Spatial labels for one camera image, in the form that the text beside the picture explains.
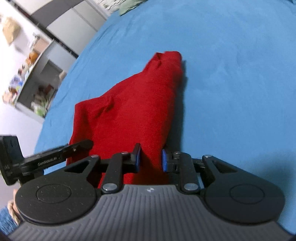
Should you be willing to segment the person left hand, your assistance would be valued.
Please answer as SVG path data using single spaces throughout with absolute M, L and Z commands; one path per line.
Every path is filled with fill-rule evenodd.
M 21 216 L 20 212 L 16 206 L 16 193 L 18 192 L 17 189 L 13 190 L 13 199 L 10 200 L 7 204 L 8 212 L 13 219 L 13 221 L 16 223 L 16 225 L 19 225 L 21 223 Z

